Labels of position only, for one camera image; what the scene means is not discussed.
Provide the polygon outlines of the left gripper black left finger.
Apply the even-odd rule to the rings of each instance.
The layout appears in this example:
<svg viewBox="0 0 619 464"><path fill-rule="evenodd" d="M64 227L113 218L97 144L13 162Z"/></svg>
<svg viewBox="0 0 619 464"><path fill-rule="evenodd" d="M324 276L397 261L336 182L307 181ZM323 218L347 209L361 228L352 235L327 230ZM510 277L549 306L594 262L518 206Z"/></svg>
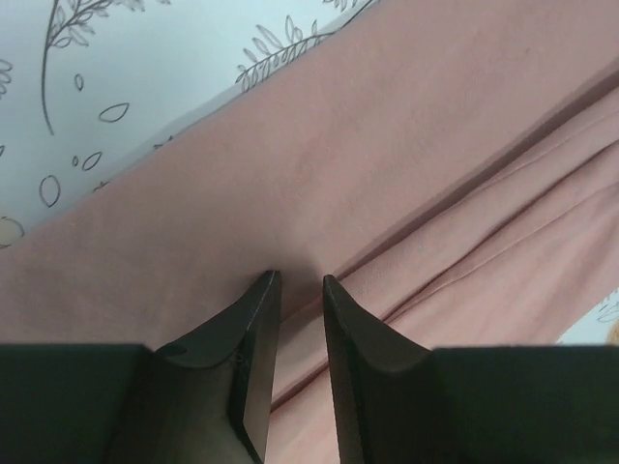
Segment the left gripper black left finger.
<svg viewBox="0 0 619 464"><path fill-rule="evenodd" d="M111 463L262 463L278 348L281 276L149 355L108 448Z"/></svg>

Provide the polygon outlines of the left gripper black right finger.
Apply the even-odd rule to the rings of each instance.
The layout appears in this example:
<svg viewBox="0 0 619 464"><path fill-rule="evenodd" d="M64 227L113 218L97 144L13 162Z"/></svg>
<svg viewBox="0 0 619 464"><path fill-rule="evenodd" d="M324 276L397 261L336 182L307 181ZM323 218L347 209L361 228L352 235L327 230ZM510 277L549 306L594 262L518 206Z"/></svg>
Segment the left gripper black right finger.
<svg viewBox="0 0 619 464"><path fill-rule="evenodd" d="M340 461L457 462L430 351L363 309L332 275L322 298Z"/></svg>

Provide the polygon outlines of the pink t-shirt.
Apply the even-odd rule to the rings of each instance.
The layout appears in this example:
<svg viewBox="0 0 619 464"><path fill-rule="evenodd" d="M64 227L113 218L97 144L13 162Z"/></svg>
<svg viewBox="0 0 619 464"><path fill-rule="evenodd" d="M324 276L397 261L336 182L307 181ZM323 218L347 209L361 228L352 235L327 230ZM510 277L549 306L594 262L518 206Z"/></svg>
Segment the pink t-shirt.
<svg viewBox="0 0 619 464"><path fill-rule="evenodd" d="M428 347L618 285L618 5L383 1L1 254L1 337L158 347L282 274L266 457L335 463L336 276Z"/></svg>

